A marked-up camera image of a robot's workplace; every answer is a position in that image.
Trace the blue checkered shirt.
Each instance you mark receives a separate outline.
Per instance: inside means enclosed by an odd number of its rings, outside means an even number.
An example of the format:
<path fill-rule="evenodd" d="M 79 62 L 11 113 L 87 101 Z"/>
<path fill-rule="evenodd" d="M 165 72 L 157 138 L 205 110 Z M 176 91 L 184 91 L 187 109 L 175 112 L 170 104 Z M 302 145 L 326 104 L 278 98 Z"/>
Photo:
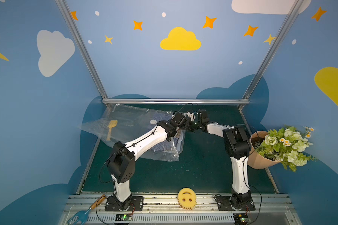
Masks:
<path fill-rule="evenodd" d="M 172 118 L 171 112 L 166 113 L 164 111 L 160 111 L 158 113 L 154 113 L 153 120 L 159 121 L 168 121 Z M 162 143 L 159 143 L 155 145 L 151 150 L 153 152 L 168 152 L 174 154 L 174 150 L 180 154 L 183 149 L 183 142 L 184 142 L 185 132 L 184 131 L 178 131 L 177 134 L 170 140 L 170 141 L 164 141 Z"/>

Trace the clear plastic vacuum bag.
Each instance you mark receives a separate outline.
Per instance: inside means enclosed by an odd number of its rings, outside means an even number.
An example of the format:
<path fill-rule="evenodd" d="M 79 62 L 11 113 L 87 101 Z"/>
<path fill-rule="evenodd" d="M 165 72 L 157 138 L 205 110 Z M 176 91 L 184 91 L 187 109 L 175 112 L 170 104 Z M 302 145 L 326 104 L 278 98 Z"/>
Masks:
<path fill-rule="evenodd" d="M 118 141 L 122 143 L 132 141 L 153 129 L 158 122 L 152 118 L 155 112 L 160 111 L 161 110 L 117 104 L 111 107 L 108 115 L 92 122 L 83 123 L 81 129 L 96 135 L 107 146 L 113 147 Z M 112 129 L 111 140 L 107 141 L 108 124 L 111 120 L 118 120 L 118 124 Z M 179 155 L 176 150 L 174 150 L 174 154 L 172 154 L 168 152 L 153 152 L 150 149 L 141 157 L 159 161 L 176 162 L 179 161 Z"/>

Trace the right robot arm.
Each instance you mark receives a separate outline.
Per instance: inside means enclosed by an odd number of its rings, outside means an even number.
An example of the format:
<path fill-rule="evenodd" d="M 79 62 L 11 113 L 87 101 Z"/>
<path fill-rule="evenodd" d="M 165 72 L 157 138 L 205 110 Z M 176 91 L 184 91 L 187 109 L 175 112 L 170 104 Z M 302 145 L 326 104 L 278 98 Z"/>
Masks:
<path fill-rule="evenodd" d="M 232 162 L 231 206 L 235 210 L 249 206 L 252 201 L 248 183 L 247 163 L 251 151 L 248 135 L 241 126 L 222 125 L 211 122 L 206 110 L 184 113 L 188 118 L 187 131 L 202 130 L 205 133 L 223 138 L 226 153 Z"/>

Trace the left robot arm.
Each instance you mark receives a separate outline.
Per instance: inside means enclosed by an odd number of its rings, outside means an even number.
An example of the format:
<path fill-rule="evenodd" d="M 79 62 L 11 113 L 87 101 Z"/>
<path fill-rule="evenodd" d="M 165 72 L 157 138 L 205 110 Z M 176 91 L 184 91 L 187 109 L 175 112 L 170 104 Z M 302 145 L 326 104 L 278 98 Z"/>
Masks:
<path fill-rule="evenodd" d="M 147 151 L 162 142 L 174 142 L 179 130 L 184 129 L 191 121 L 188 113 L 175 113 L 170 120 L 162 120 L 139 138 L 113 146 L 111 156 L 105 166 L 108 168 L 113 184 L 114 197 L 122 210 L 131 203 L 130 178 L 135 173 L 136 161 Z"/>

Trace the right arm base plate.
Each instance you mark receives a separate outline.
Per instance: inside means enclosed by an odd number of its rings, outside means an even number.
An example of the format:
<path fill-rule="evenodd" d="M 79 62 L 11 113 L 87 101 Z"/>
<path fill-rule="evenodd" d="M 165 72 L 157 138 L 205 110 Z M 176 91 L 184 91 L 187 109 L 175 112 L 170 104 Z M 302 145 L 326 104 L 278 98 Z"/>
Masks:
<path fill-rule="evenodd" d="M 214 200 L 217 203 L 219 211 L 255 211 L 253 199 L 250 197 L 240 202 L 236 197 L 215 195 Z"/>

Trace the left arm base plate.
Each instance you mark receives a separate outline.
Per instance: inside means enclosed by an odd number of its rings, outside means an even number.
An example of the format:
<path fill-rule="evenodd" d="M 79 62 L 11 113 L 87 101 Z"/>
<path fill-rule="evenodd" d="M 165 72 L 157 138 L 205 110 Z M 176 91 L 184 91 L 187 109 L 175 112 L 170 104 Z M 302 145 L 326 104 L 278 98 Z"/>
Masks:
<path fill-rule="evenodd" d="M 105 204 L 105 211 L 142 211 L 144 197 L 131 196 L 124 202 L 120 202 L 115 196 L 109 196 Z"/>

